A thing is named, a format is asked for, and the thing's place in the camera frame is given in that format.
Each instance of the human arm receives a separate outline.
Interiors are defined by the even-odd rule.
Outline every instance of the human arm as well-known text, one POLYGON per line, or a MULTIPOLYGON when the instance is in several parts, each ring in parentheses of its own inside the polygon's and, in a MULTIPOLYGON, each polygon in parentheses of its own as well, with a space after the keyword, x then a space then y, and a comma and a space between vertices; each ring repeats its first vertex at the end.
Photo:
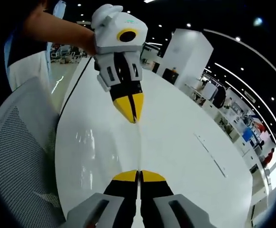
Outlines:
POLYGON ((39 5, 31 12, 23 23, 23 34, 35 40, 73 45, 95 55, 94 32, 91 30, 59 19, 43 11, 39 5))

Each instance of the white pillar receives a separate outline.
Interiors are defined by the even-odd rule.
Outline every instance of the white pillar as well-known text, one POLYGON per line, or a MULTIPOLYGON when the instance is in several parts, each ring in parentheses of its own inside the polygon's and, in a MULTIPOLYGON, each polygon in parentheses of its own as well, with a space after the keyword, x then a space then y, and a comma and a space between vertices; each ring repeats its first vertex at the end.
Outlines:
POLYGON ((181 88, 191 79, 200 78, 213 50, 201 32, 176 29, 157 74, 162 76, 166 68, 176 67, 179 76, 175 86, 181 88))

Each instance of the black circular sensor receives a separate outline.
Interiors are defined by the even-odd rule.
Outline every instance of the black circular sensor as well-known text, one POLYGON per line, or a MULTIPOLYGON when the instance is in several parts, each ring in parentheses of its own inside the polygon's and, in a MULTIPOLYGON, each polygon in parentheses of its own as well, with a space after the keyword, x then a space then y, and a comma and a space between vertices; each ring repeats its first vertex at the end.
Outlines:
POLYGON ((135 37, 136 37, 136 33, 129 31, 129 32, 122 33, 119 39, 122 42, 130 42, 133 39, 135 39, 135 37))

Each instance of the glossy table surface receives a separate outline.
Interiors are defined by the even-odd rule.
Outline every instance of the glossy table surface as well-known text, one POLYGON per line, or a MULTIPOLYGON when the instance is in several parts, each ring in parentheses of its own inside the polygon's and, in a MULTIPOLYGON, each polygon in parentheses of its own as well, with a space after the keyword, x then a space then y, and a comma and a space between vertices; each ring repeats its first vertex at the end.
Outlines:
MULTIPOLYGON (((66 97, 86 63, 86 58, 80 62, 66 97)), ((174 194, 183 194, 205 210, 216 227, 244 227, 252 176, 206 112, 172 84, 144 70, 142 116, 139 124, 131 124, 113 106, 97 74, 92 60, 57 128, 56 181, 64 215, 92 194, 102 193, 114 175, 144 169, 164 176, 174 194)), ((133 227, 143 227, 139 215, 133 227)))

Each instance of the red object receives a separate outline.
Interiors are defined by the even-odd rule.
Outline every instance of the red object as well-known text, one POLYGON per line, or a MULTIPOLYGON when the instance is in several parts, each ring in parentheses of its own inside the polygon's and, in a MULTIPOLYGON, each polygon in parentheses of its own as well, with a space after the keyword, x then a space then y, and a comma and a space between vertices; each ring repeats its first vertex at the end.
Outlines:
POLYGON ((272 158, 273 158, 273 152, 269 153, 269 155, 264 159, 263 163, 265 165, 268 165, 269 162, 272 160, 272 158))
POLYGON ((260 130, 261 133, 266 131, 265 126, 262 125, 261 123, 255 122, 255 125, 256 125, 256 127, 260 130))

